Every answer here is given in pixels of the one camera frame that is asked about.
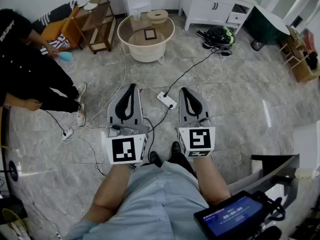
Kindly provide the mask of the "black round stand base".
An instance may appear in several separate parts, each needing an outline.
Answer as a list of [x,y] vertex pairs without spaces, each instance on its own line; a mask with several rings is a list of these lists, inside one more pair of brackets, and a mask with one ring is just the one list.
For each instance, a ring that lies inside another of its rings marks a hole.
[[11,179],[14,182],[17,182],[19,174],[18,174],[17,167],[16,167],[15,163],[12,160],[9,161],[9,163],[8,163],[8,169],[9,169],[9,174],[11,176]]

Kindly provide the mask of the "person's right forearm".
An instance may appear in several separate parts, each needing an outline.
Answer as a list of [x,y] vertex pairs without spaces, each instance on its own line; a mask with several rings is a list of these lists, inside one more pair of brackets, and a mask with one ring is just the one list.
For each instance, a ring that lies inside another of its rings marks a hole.
[[216,206],[231,197],[229,188],[211,156],[194,158],[193,163],[200,193],[210,206]]

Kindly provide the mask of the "light blue handheld object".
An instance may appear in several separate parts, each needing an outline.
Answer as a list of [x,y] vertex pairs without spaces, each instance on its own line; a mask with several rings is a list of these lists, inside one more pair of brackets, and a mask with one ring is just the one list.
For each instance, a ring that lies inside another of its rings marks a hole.
[[66,62],[70,62],[72,60],[72,58],[73,58],[72,53],[68,52],[68,51],[59,52],[58,57],[61,60],[66,61]]

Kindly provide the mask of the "orange sofa with striped blanket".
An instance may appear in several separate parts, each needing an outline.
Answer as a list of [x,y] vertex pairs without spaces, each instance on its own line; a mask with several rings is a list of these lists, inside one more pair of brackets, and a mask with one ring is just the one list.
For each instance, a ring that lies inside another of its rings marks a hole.
[[32,23],[33,29],[53,47],[70,48],[70,42],[62,30],[76,6],[77,1],[72,0],[53,9],[35,20]]

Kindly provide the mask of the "person's left black shoe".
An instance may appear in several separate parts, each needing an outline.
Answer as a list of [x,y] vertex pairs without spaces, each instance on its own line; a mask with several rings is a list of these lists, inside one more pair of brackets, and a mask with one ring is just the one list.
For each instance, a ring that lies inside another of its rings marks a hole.
[[160,159],[159,155],[155,151],[150,152],[148,159],[149,159],[150,164],[153,164],[153,165],[161,168],[163,162]]

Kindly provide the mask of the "person's right black shoe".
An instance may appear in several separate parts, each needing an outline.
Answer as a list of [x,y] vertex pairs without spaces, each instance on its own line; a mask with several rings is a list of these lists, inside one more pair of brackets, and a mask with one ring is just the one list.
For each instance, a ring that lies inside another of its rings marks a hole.
[[174,141],[171,146],[171,159],[177,158],[179,155],[181,155],[181,146],[178,141]]

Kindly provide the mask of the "small white power strip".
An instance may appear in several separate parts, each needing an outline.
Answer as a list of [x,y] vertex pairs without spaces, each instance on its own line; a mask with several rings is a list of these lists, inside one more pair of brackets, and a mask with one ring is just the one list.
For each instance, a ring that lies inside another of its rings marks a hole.
[[65,141],[67,140],[72,134],[74,133],[73,129],[66,126],[62,128],[62,140]]

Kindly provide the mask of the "white equipment block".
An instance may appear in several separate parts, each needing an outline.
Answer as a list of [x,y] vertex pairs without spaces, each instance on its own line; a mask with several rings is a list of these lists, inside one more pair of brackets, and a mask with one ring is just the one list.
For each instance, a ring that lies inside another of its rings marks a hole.
[[320,120],[293,130],[293,151],[299,154],[299,167],[318,169],[320,166]]

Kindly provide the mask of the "person's light blue shirt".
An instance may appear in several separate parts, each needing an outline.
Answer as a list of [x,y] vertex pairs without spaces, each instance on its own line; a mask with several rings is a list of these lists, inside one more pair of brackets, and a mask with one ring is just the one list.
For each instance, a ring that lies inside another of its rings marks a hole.
[[208,206],[197,179],[180,165],[141,166],[113,217],[100,224],[80,221],[64,240],[207,240],[194,214]]

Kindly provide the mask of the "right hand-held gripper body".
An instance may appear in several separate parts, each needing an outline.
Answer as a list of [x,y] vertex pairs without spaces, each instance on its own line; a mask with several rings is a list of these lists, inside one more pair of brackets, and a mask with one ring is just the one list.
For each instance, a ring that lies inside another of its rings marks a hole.
[[215,149],[216,128],[212,126],[210,107],[207,101],[198,92],[187,88],[193,96],[202,104],[202,113],[189,116],[183,120],[183,94],[179,91],[179,124],[177,137],[181,146],[181,152],[186,158],[200,158],[209,156]]

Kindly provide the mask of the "black picture frame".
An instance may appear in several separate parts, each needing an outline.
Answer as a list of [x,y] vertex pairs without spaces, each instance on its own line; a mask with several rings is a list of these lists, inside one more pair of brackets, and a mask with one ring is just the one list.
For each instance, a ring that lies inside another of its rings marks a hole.
[[146,28],[146,29],[143,29],[143,32],[144,32],[144,39],[146,41],[157,39],[157,33],[155,28]]

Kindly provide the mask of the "white cabinet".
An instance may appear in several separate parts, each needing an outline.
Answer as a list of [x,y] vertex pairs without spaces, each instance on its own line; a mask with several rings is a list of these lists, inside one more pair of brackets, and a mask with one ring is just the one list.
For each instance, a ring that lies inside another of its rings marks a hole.
[[186,15],[184,30],[191,24],[223,26],[236,35],[254,6],[255,0],[180,0],[178,15]]

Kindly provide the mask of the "cardboard box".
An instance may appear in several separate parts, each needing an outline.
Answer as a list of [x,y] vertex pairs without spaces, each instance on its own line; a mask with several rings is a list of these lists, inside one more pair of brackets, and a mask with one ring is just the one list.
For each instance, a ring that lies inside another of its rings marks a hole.
[[307,61],[304,60],[292,70],[295,79],[297,82],[309,82],[320,77],[320,57],[317,57],[317,68],[316,70],[311,70],[307,64]]

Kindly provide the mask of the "black green helmet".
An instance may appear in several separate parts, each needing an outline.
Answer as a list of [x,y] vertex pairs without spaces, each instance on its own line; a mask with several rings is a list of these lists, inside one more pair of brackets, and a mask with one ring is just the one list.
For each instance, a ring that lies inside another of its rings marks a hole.
[[213,45],[232,45],[236,41],[233,32],[228,27],[218,25],[206,32],[205,40]]

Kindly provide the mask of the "yellow racket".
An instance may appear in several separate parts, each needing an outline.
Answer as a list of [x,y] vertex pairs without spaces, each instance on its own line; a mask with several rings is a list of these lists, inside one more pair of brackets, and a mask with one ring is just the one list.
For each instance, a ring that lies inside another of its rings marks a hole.
[[25,222],[14,211],[4,208],[2,215],[19,240],[32,240],[28,234]]

